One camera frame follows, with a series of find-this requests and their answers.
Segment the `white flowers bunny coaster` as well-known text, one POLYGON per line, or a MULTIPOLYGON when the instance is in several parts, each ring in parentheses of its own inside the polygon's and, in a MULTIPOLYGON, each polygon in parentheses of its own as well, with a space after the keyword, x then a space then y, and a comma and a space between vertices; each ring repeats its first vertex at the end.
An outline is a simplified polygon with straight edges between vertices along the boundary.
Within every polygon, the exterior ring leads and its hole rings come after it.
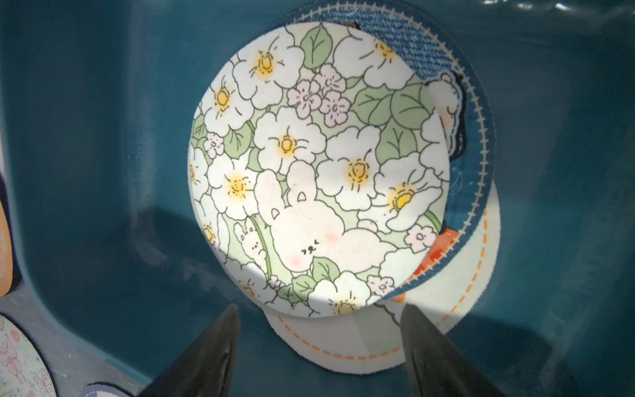
POLYGON ((299 23, 245 45, 208 86, 193 116, 190 197, 249 299, 300 318, 350 314, 431 253, 462 92, 432 50, 405 56, 354 27, 299 23))

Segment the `blue bears coaster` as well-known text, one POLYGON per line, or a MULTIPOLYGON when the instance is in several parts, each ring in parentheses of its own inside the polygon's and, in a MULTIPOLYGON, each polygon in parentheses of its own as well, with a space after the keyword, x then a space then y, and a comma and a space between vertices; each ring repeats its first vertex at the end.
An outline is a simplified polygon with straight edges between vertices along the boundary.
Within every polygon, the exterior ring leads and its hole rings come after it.
POLYGON ((404 1, 314 1, 279 18, 275 25, 353 22, 362 31, 397 47, 416 75, 430 81, 450 73, 462 92, 459 126, 450 154, 451 182, 445 225, 453 245, 426 270, 397 289, 410 291, 443 270, 476 231, 494 179, 495 126, 488 99, 468 59, 452 37, 421 8, 404 1))

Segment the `white sheep coaster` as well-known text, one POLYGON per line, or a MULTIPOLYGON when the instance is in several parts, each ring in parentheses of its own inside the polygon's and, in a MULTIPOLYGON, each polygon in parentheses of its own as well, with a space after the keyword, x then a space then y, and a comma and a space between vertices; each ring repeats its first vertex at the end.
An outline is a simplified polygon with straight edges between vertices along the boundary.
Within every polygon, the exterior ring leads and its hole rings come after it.
POLYGON ((442 332, 448 333, 472 310, 494 272, 501 235, 499 195, 489 192, 476 231, 446 266, 437 247, 418 279, 419 286, 396 298, 353 314, 302 319, 267 309, 274 332, 298 355, 330 370, 365 375, 404 363, 400 319, 406 304, 417 306, 442 332))

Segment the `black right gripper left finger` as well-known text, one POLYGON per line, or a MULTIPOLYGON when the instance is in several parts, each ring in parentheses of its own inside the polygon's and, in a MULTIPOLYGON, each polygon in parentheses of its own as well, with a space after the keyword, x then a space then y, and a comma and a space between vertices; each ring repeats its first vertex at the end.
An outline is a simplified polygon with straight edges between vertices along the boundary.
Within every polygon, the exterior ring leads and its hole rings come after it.
POLYGON ((141 396, 228 396, 241 320, 236 304, 217 317, 141 396))

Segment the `teal plastic storage box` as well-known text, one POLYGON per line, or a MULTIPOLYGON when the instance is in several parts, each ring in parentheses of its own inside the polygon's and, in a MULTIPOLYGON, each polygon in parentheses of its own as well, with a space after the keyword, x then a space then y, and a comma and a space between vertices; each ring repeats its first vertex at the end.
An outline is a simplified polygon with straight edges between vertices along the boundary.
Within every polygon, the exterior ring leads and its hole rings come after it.
MULTIPOLYGON (((634 5, 416 1, 494 119, 501 246, 453 345, 509 396, 634 393, 634 5)), ((1 125, 21 272, 59 326, 150 381, 228 304, 234 396, 408 396, 290 349, 193 217, 195 107, 301 1, 5 1, 1 125)))

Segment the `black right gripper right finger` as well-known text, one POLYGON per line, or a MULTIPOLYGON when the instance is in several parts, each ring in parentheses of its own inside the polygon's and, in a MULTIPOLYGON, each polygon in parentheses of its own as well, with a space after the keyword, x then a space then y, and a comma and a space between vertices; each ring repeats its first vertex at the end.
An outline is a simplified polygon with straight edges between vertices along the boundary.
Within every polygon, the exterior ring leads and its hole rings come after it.
POLYGON ((459 354, 417 306, 404 306, 400 330, 413 396, 503 394, 459 354))

